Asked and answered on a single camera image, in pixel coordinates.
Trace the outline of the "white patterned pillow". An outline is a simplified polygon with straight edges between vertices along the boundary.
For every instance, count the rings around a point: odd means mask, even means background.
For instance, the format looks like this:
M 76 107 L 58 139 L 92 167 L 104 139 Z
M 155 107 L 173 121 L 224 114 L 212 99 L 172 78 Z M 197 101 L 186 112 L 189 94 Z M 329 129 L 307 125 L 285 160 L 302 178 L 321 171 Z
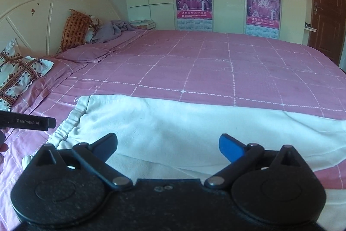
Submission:
M 9 111 L 17 98 L 53 65 L 49 60 L 23 57 L 16 39 L 12 39 L 1 51 L 1 110 Z

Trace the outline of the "pink checked bedspread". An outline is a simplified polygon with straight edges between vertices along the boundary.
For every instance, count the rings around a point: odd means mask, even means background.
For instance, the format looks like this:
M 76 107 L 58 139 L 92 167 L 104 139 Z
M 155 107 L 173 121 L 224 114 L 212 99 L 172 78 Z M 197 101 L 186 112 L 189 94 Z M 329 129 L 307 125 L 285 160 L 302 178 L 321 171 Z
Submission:
M 345 229 L 345 74 L 308 46 L 232 33 L 132 31 L 49 58 L 50 71 L 12 110 L 63 122 L 6 130 L 1 229 L 18 218 L 11 189 L 45 143 L 59 148 L 117 135 L 109 164 L 131 178 L 199 178 L 227 165 L 218 139 L 296 147 L 327 193 L 319 224 Z

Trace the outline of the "orange striped pillow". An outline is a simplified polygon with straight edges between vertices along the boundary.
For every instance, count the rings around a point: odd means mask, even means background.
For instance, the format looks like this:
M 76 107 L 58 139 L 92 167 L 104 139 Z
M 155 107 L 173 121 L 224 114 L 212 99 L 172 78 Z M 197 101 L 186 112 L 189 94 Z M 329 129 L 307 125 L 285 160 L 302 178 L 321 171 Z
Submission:
M 60 51 L 65 52 L 68 49 L 84 45 L 90 23 L 91 17 L 89 15 L 70 9 L 70 16 L 67 18 L 63 29 Z

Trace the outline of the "cream wooden headboard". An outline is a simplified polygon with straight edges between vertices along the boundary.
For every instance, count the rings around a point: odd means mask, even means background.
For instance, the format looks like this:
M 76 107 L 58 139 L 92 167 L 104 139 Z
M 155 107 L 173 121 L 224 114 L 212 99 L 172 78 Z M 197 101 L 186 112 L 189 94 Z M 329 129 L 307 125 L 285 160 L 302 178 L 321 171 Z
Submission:
M 120 17 L 110 0 L 1 0 L 1 48 L 16 39 L 24 56 L 55 55 L 72 9 L 102 21 Z

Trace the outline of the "grey crumpled cloth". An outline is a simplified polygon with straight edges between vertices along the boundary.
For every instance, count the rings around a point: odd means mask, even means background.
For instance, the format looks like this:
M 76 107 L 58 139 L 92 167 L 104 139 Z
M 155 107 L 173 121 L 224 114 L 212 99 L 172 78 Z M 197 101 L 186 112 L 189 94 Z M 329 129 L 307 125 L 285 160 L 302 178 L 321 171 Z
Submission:
M 102 25 L 92 37 L 90 43 L 105 43 L 117 39 L 125 31 L 135 31 L 137 27 L 122 20 L 112 20 Z

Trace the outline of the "stack of folded items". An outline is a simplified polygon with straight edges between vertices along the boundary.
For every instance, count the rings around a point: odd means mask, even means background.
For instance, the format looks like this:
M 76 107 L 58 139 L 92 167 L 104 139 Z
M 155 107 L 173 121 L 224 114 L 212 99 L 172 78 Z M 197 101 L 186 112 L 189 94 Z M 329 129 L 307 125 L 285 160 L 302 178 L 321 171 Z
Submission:
M 145 29 L 148 31 L 156 28 L 156 23 L 148 19 L 131 21 L 130 24 L 135 26 L 137 29 Z

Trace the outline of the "brown wooden door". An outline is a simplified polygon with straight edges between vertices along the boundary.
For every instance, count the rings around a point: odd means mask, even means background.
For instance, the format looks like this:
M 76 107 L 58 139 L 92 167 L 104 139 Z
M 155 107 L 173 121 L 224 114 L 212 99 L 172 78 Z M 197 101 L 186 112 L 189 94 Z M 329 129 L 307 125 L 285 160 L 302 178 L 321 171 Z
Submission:
M 316 31 L 308 45 L 338 65 L 345 39 L 345 0 L 312 0 L 311 24 Z

